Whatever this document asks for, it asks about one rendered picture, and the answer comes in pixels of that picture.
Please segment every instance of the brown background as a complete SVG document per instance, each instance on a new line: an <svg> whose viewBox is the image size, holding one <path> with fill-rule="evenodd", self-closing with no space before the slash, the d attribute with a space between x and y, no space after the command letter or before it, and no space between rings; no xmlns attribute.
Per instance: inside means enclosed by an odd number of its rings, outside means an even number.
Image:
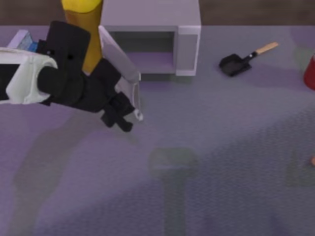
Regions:
<svg viewBox="0 0 315 236"><path fill-rule="evenodd" d="M61 0L0 0L0 25L64 20ZM204 25L313 25L315 0L199 0Z"/></svg>

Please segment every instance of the yellow container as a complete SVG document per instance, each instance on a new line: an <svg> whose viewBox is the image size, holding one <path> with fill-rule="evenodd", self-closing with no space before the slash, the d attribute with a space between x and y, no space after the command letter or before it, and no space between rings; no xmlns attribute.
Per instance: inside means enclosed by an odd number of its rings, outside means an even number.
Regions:
<svg viewBox="0 0 315 236"><path fill-rule="evenodd" d="M67 22L79 26L91 34L91 41L83 65L83 70L91 73L102 58L98 26L103 0L62 0L62 4Z"/></svg>

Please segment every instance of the shovel handle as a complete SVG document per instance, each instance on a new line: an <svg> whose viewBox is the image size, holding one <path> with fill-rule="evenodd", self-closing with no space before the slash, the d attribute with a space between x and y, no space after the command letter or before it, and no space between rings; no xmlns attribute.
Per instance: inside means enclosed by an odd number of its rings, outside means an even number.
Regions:
<svg viewBox="0 0 315 236"><path fill-rule="evenodd" d="M276 48L276 47L278 47L278 46L279 46L279 43L276 43L276 42L274 42L274 43L269 43L269 44L267 44L266 46L257 49L256 52L257 52L258 55L260 55L260 54L265 53L265 52L267 52L267 51L269 51L269 50L271 50L271 49L274 49L274 48Z"/></svg>

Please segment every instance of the black shovel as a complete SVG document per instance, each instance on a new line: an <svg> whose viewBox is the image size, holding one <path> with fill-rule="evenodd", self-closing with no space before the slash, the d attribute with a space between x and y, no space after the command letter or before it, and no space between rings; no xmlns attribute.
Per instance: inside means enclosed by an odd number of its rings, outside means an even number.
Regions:
<svg viewBox="0 0 315 236"><path fill-rule="evenodd" d="M230 77L236 76L244 71L251 69L251 65L249 64L251 59L277 47L278 45L279 44L276 42L267 44L266 46L257 49L255 52L251 53L244 59L242 59L237 54L232 54L228 57L223 58L219 64L219 67L221 68L224 74Z"/></svg>

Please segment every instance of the red bucket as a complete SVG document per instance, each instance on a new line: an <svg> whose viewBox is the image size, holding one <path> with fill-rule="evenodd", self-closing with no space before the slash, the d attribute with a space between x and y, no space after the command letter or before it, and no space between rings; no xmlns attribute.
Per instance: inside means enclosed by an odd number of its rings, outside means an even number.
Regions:
<svg viewBox="0 0 315 236"><path fill-rule="evenodd" d="M304 73L304 83L310 89L315 90L315 56L311 58L311 61Z"/></svg>

